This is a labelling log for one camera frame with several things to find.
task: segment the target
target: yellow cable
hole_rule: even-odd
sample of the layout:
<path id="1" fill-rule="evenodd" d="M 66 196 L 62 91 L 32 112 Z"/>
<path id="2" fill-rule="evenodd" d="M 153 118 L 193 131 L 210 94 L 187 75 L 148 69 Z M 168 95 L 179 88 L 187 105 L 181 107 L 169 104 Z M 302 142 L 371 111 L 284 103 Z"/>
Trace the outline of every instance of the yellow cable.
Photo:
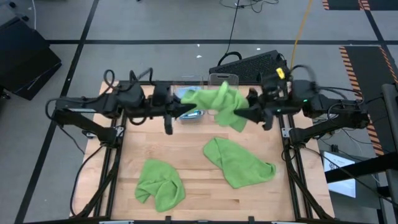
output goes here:
<path id="1" fill-rule="evenodd" d="M 298 42 L 298 41 L 300 40 L 300 38 L 301 38 L 301 33 L 303 32 L 304 24 L 305 24 L 305 21 L 307 20 L 308 13 L 310 12 L 311 5 L 312 5 L 312 0 L 309 0 L 309 1 L 308 1 L 307 9 L 305 10 L 305 14 L 304 14 L 304 17 L 303 17 L 303 21 L 301 21 L 300 30 L 298 30 L 298 34 L 297 34 L 297 36 L 296 36 L 296 41 L 294 42 L 293 53 L 292 53 L 292 63 L 290 64 L 290 69 L 293 69 L 294 54 L 296 53 L 297 42 Z"/>

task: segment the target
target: crumpled green towel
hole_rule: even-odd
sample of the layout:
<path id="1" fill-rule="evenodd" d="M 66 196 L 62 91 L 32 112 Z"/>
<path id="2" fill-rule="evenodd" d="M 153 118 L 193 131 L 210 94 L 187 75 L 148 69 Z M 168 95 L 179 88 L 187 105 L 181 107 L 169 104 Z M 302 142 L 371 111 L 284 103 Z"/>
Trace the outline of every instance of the crumpled green towel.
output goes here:
<path id="1" fill-rule="evenodd" d="M 185 190 L 178 172 L 172 166 L 156 159 L 148 159 L 141 171 L 135 195 L 141 203 L 153 195 L 156 210 L 164 212 L 185 198 Z"/>
<path id="2" fill-rule="evenodd" d="M 225 179 L 234 189 L 265 182 L 275 176 L 274 164 L 259 160 L 251 152 L 228 139 L 210 140 L 203 152 L 214 165 L 223 170 Z"/>
<path id="3" fill-rule="evenodd" d="M 241 132 L 247 119 L 234 114 L 234 110 L 248 108 L 247 99 L 239 90 L 231 89 L 228 82 L 223 82 L 218 90 L 187 90 L 181 103 L 194 103 L 195 110 L 217 110 L 215 115 L 217 124 L 230 126 Z"/>

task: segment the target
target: floor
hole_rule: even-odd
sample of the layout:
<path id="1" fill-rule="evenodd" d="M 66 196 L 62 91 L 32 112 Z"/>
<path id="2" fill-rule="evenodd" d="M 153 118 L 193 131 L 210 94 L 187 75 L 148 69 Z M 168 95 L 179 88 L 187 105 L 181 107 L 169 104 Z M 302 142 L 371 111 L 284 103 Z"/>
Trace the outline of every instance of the floor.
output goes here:
<path id="1" fill-rule="evenodd" d="M 86 44 L 81 51 L 73 77 L 66 79 L 78 48 L 93 2 L 97 0 L 36 0 L 37 30 L 50 48 L 62 59 L 63 66 L 32 100 L 17 96 L 0 101 L 0 222 L 13 223 L 33 168 L 49 128 L 44 115 L 44 104 L 58 97 L 65 81 L 71 82 L 68 96 L 96 96 L 103 72 L 113 69 L 116 77 L 126 79 L 133 69 L 136 73 L 154 68 L 158 80 L 178 80 L 182 75 L 207 78 L 208 69 L 226 51 L 231 32 L 234 10 L 223 7 L 215 0 L 99 0 L 88 31 L 87 40 L 159 40 L 130 41 L 130 44 Z M 15 0 L 19 14 L 34 18 L 32 5 L 27 0 Z M 233 5 L 235 1 L 225 0 Z M 290 40 L 286 44 L 232 44 L 243 57 L 270 50 L 278 50 L 290 61 L 293 41 L 304 15 L 306 1 L 281 0 L 276 5 L 265 4 L 260 14 L 250 8 L 238 11 L 233 39 L 236 40 Z M 0 6 L 0 22 L 12 17 L 10 9 Z M 385 40 L 398 40 L 397 11 L 377 11 L 372 15 Z M 31 19 L 28 25 L 34 27 Z M 162 40 L 183 40 L 169 44 Z M 220 44 L 209 44 L 219 40 Z M 302 40 L 377 40 L 364 11 L 327 11 L 321 1 L 314 1 Z M 338 44 L 299 45 L 295 64 L 311 66 L 319 84 L 351 88 L 339 52 Z M 388 46 L 398 60 L 398 45 Z M 297 72 L 296 78 L 307 78 Z M 86 139 L 78 129 L 67 128 L 79 145 L 85 148 Z M 365 130 L 350 134 L 369 142 Z M 345 133 L 340 132 L 325 140 L 338 144 L 352 155 L 374 157 L 371 146 L 360 144 L 360 149 Z M 319 141 L 320 149 L 329 146 Z M 60 130 L 56 130 L 39 177 L 25 222 L 67 218 L 68 201 L 73 180 L 82 162 L 82 153 Z M 336 216 L 353 222 L 377 223 L 376 211 L 345 203 L 344 197 L 332 197 Z M 389 215 L 389 223 L 394 217 Z"/>

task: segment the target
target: black and orange hazard tape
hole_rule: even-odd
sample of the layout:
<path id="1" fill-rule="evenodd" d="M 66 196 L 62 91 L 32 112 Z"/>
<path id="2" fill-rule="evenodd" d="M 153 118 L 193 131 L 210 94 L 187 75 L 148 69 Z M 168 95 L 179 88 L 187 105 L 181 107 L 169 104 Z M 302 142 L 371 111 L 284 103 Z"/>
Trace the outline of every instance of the black and orange hazard tape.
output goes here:
<path id="1" fill-rule="evenodd" d="M 394 69 L 393 69 L 392 66 L 391 66 L 390 60 L 388 59 L 386 52 L 384 51 L 384 49 L 383 49 L 382 47 L 379 47 L 379 49 L 380 49 L 381 53 L 383 54 L 384 59 L 386 60 L 388 69 L 390 70 L 391 75 L 392 75 L 392 77 L 394 78 L 394 81 L 395 81 L 396 83 L 398 83 L 397 75 L 396 75 L 396 73 L 394 72 Z"/>
<path id="2" fill-rule="evenodd" d="M 347 75 L 348 75 L 349 81 L 351 83 L 351 86 L 353 87 L 354 90 L 361 92 L 358 80 L 354 73 L 353 66 L 349 60 L 347 50 L 345 49 L 345 47 L 339 47 L 339 49 L 340 49 L 341 57 L 343 58 L 343 63 L 346 68 Z M 355 93 L 355 96 L 357 99 L 362 100 L 362 94 Z M 368 131 L 369 138 L 371 139 L 374 152 L 378 156 L 384 155 L 382 147 L 380 145 L 380 140 L 377 136 L 376 130 L 374 129 L 372 119 L 370 116 L 369 116 L 369 120 L 370 120 L 370 122 L 369 122 L 369 125 L 367 126 L 366 130 Z"/>
<path id="3" fill-rule="evenodd" d="M 329 10 L 329 2 L 328 0 L 322 0 L 323 8 L 326 10 Z"/>
<path id="4" fill-rule="evenodd" d="M 371 10 L 368 0 L 358 0 L 360 10 Z"/>

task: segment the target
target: black cable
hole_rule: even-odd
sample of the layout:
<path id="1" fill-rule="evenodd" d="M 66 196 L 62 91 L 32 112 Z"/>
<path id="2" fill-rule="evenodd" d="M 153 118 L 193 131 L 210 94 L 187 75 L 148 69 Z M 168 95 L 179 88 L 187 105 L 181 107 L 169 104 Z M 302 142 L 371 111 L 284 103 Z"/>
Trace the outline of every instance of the black cable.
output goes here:
<path id="1" fill-rule="evenodd" d="M 70 139 L 72 139 L 73 143 L 75 143 L 76 147 L 81 151 L 81 153 L 83 153 L 83 155 L 85 154 L 85 152 L 81 149 L 81 147 L 79 146 L 79 144 L 77 144 L 77 141 L 74 137 L 72 137 L 69 133 L 67 133 L 66 130 L 64 130 L 63 127 L 58 126 L 62 132 L 64 132 Z"/>
<path id="2" fill-rule="evenodd" d="M 369 190 L 370 190 L 371 192 L 373 192 L 375 195 L 377 195 L 377 196 L 380 197 L 380 198 L 383 198 L 383 199 L 384 199 L 385 201 L 387 201 L 387 202 L 390 202 L 391 205 L 392 205 L 394 208 L 398 208 L 398 204 L 396 204 L 396 203 L 393 202 L 392 200 L 386 198 L 385 196 L 379 194 L 377 191 L 373 190 L 371 187 L 369 187 L 368 185 L 366 185 L 364 182 L 360 181 L 357 177 L 354 177 L 354 175 L 350 174 L 347 170 L 345 170 L 344 168 L 342 168 L 342 167 L 338 166 L 337 164 L 335 164 L 334 162 L 332 162 L 329 158 L 326 158 L 325 156 L 323 156 L 322 154 L 320 154 L 319 152 L 317 152 L 317 151 L 315 151 L 315 150 L 313 150 L 313 149 L 310 149 L 310 148 L 307 148 L 307 147 L 304 147 L 304 149 L 307 149 L 307 150 L 309 150 L 309 151 L 312 151 L 312 152 L 318 154 L 322 159 L 326 159 L 326 160 L 329 161 L 331 164 L 335 165 L 339 170 L 341 170 L 341 171 L 343 171 L 345 174 L 347 174 L 349 177 L 351 177 L 352 179 L 355 179 L 358 183 L 362 184 L 364 187 L 366 187 L 367 189 L 369 189 Z"/>
<path id="3" fill-rule="evenodd" d="M 293 73 L 293 71 L 294 71 L 296 68 L 304 68 L 304 69 L 306 69 L 306 71 L 308 72 L 308 75 L 309 75 L 310 78 L 311 78 L 311 81 L 315 82 L 315 81 L 317 80 L 317 76 L 315 75 L 315 72 L 312 70 L 311 67 L 309 67 L 309 66 L 307 66 L 307 65 L 295 65 L 295 66 L 292 68 L 291 73 Z"/>
<path id="4" fill-rule="evenodd" d="M 110 82 L 107 79 L 108 73 L 112 74 L 112 79 L 111 79 Z M 115 87 L 113 87 L 113 83 L 115 81 L 115 75 L 114 75 L 114 72 L 112 70 L 110 70 L 110 69 L 105 70 L 103 77 L 104 77 L 104 82 L 107 84 L 108 87 L 105 89 L 105 91 L 103 91 L 101 94 L 99 94 L 99 96 L 97 96 L 96 98 L 93 98 L 92 100 L 71 100 L 71 99 L 62 98 L 62 97 L 49 99 L 45 103 L 45 115 L 46 115 L 46 117 L 48 117 L 48 119 L 53 121 L 53 119 L 52 119 L 52 117 L 50 116 L 50 113 L 49 113 L 49 104 L 51 102 L 53 102 L 53 101 L 62 100 L 62 101 L 67 101 L 67 102 L 72 102 L 72 103 L 94 103 L 94 102 L 97 102 L 98 100 L 100 100 L 102 97 L 105 96 L 105 94 L 111 88 L 115 88 Z"/>
<path id="5" fill-rule="evenodd" d="M 231 35 L 229 36 L 228 48 L 226 49 L 226 52 L 225 52 L 225 54 L 227 54 L 227 53 L 228 53 L 228 51 L 229 51 L 229 46 L 231 45 L 231 41 L 232 41 L 232 33 L 234 32 L 235 21 L 236 21 L 236 15 L 237 15 L 237 13 L 238 13 L 238 8 L 239 8 L 239 2 L 240 2 L 240 0 L 238 0 L 238 3 L 237 3 L 237 5 L 236 5 L 236 9 L 235 9 L 235 16 L 234 16 L 234 22 L 232 23 Z"/>
<path id="6" fill-rule="evenodd" d="M 384 115 L 384 116 L 382 116 L 381 118 L 375 119 L 374 121 L 372 121 L 372 123 L 374 124 L 374 123 L 376 123 L 376 122 L 378 122 L 378 121 L 381 121 L 382 119 L 384 119 L 384 118 L 386 118 L 386 117 L 388 117 L 388 115 Z"/>
<path id="7" fill-rule="evenodd" d="M 371 99 L 371 100 L 368 100 L 368 101 L 366 102 L 366 104 L 368 104 L 368 103 L 370 103 L 370 102 L 372 102 L 372 101 L 378 100 L 378 99 L 384 99 L 384 97 L 383 97 L 383 96 L 375 97 L 375 98 L 373 98 L 373 99 Z"/>
<path id="8" fill-rule="evenodd" d="M 332 87 L 332 86 L 320 86 L 319 88 L 327 88 L 327 89 L 335 89 L 335 90 L 344 90 L 344 91 L 351 91 L 353 93 L 356 93 L 360 96 L 362 96 L 362 93 L 358 90 L 350 90 L 347 88 L 340 88 L 340 87 Z M 359 102 L 359 105 L 363 104 L 365 102 L 365 97 L 362 96 L 362 101 Z"/>
<path id="9" fill-rule="evenodd" d="M 140 80 L 142 77 L 146 76 L 148 73 L 149 73 L 149 83 L 154 86 L 155 83 L 152 81 L 152 76 L 154 74 L 153 68 L 148 68 L 147 70 L 145 70 L 141 74 L 139 74 L 137 81 Z"/>
<path id="10" fill-rule="evenodd" d="M 281 53 L 279 53 L 279 55 L 280 55 L 282 58 L 284 58 L 284 60 L 286 60 L 284 55 L 282 55 Z"/>
<path id="11" fill-rule="evenodd" d="M 319 139 L 323 138 L 324 135 L 325 135 L 325 134 L 322 134 L 321 136 L 319 136 L 319 137 L 317 137 L 317 138 L 313 138 L 313 139 L 319 140 Z M 324 140 L 329 140 L 329 139 L 331 139 L 332 137 L 333 137 L 333 135 L 330 135 L 330 137 L 328 137 L 327 139 L 324 139 Z"/>
<path id="12" fill-rule="evenodd" d="M 261 2 L 260 11 L 256 11 L 256 10 L 254 10 L 253 5 L 255 5 L 255 4 L 259 3 L 259 2 Z M 263 1 L 263 0 L 250 0 L 250 7 L 251 7 L 251 10 L 253 10 L 253 12 L 255 12 L 255 13 L 260 13 L 260 12 L 262 11 L 262 5 L 263 5 L 264 3 L 268 3 L 268 4 L 278 4 L 278 3 L 279 3 L 279 0 L 275 0 L 275 2 L 269 2 L 269 1 Z"/>
<path id="13" fill-rule="evenodd" d="M 290 152 L 289 152 L 290 149 L 291 149 L 291 148 L 284 149 L 284 150 L 282 150 L 282 153 L 280 154 L 280 157 L 281 157 L 282 160 L 285 161 L 285 162 L 286 162 L 286 159 L 285 159 L 285 157 L 284 157 L 284 154 L 285 154 L 286 151 L 288 151 L 288 153 L 290 153 Z M 288 162 L 291 162 L 295 157 L 296 157 L 296 153 L 293 154 L 293 156 L 290 158 L 290 160 L 289 160 Z"/>
<path id="14" fill-rule="evenodd" d="M 100 146 L 94 153 L 92 153 L 92 155 L 90 155 L 80 166 L 79 170 L 77 171 L 77 175 L 75 177 L 75 183 L 73 184 L 73 188 L 72 188 L 72 194 L 70 196 L 70 201 L 69 201 L 69 209 L 70 209 L 70 213 L 72 213 L 73 216 L 76 216 L 75 211 L 73 211 L 73 198 L 75 196 L 75 190 L 76 190 L 76 185 L 77 185 L 77 181 L 79 179 L 79 175 L 81 170 L 83 169 L 83 167 L 86 165 L 86 163 L 93 157 L 95 156 L 101 149 L 103 148 L 103 146 Z"/>
<path id="15" fill-rule="evenodd" d="M 321 141 L 322 141 L 323 143 L 325 143 L 327 146 L 330 146 L 330 147 L 331 147 L 331 144 L 328 144 L 327 142 L 325 142 L 324 139 L 319 139 L 319 140 L 321 140 Z M 363 160 L 358 159 L 358 158 L 355 158 L 355 157 L 351 156 L 350 154 L 348 154 L 347 152 L 342 151 L 341 149 L 338 149 L 338 151 L 339 151 L 339 152 L 342 152 L 343 154 L 346 154 L 348 157 L 350 157 L 350 158 L 352 158 L 352 159 L 356 159 L 356 160 L 358 160 L 358 161 L 363 162 Z"/>
<path id="16" fill-rule="evenodd" d="M 268 4 L 278 4 L 278 3 L 279 3 L 279 0 L 275 0 L 274 2 L 269 2 L 269 1 L 265 1 L 265 0 L 252 0 L 252 1 L 254 1 L 254 3 L 251 2 L 250 4 L 247 4 L 247 5 L 239 5 L 239 6 L 227 6 L 227 5 L 223 4 L 223 0 L 219 0 L 218 3 L 219 3 L 220 5 L 222 5 L 222 6 L 224 6 L 224 7 L 228 7 L 228 8 L 231 8 L 231 9 L 236 9 L 236 8 L 238 8 L 238 9 L 244 9 L 245 7 L 253 6 L 253 5 L 255 5 L 255 4 L 261 2 L 261 10 L 262 10 L 262 4 L 264 4 L 264 3 L 268 3 Z"/>
<path id="17" fill-rule="evenodd" d="M 332 118 L 330 118 L 330 111 L 331 111 L 331 109 L 332 108 L 334 108 L 335 106 L 338 106 L 338 105 L 340 105 L 341 103 L 335 103 L 334 105 L 331 105 L 329 108 L 328 108 L 328 112 L 327 112 L 327 114 L 326 114 L 326 116 L 328 117 L 328 121 L 330 121 L 330 122 L 332 122 L 332 123 L 334 123 L 334 124 L 336 124 L 333 120 L 332 120 Z"/>
<path id="18" fill-rule="evenodd" d="M 331 88 L 324 88 L 324 87 L 320 87 L 319 89 L 320 90 L 329 91 L 329 92 L 332 92 L 332 93 L 336 93 L 337 95 L 341 96 L 344 100 L 347 100 L 347 96 L 345 96 L 344 94 L 340 93 L 337 90 L 334 90 L 334 89 L 331 89 Z"/>
<path id="19" fill-rule="evenodd" d="M 355 139 L 354 137 L 350 136 L 346 130 L 344 130 L 344 129 L 342 129 L 342 130 L 343 130 L 343 131 L 344 131 L 344 132 L 347 134 L 347 136 L 348 136 L 350 139 L 352 139 L 352 140 L 354 140 L 354 141 L 356 141 L 356 142 L 359 142 L 359 143 L 362 143 L 362 144 L 369 144 L 369 145 L 373 145 L 373 143 L 369 143 L 369 142 L 362 142 L 362 141 L 360 141 L 360 140 L 357 140 L 357 139 Z"/>
<path id="20" fill-rule="evenodd" d="M 145 117 L 143 117 L 142 118 L 142 120 L 140 121 L 140 122 L 134 122 L 133 120 L 132 120 L 132 118 L 129 118 L 129 121 L 130 121 L 130 123 L 131 124 L 133 124 L 133 125 L 142 125 L 142 124 L 144 124 L 144 122 L 147 120 L 147 116 L 145 116 Z"/>

